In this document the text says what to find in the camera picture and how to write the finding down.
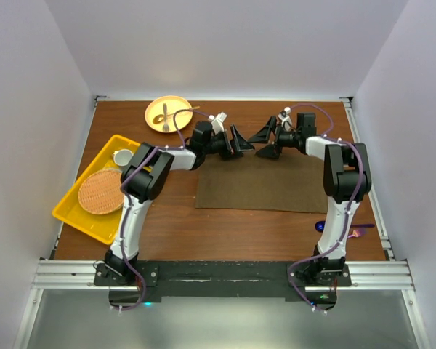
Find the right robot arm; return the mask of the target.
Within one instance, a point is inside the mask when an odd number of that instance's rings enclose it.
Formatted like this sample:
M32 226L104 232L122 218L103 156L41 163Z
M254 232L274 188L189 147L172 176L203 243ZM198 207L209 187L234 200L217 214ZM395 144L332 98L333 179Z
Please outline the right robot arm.
M284 148L295 148L323 162L328 211L313 256L288 267L288 279L294 286L331 285L343 274L352 220L371 189L366 145L319 135L315 121L314 113L298 113L293 127L286 108L248 139L249 143L265 144L257 151L261 158L278 159Z

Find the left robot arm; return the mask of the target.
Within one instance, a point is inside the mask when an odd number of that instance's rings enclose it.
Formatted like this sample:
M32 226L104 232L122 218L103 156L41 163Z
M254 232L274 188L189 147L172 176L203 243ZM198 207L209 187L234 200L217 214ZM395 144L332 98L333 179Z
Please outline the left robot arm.
M230 131L228 136L223 126L199 121L191 136L181 138L179 147L140 145L121 174L124 205L116 237L104 257L104 267L114 281L128 285L142 278L135 268L140 233L148 210L163 190L170 172L195 170L208 155L217 154L229 160L254 149L234 124Z

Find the brown cloth napkin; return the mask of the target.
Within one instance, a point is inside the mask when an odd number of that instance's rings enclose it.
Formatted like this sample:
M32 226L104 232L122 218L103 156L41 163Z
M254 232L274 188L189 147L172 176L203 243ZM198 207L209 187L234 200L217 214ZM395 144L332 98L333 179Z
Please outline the brown cloth napkin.
M195 207L325 214L323 162L296 151L279 159L209 156L198 170Z

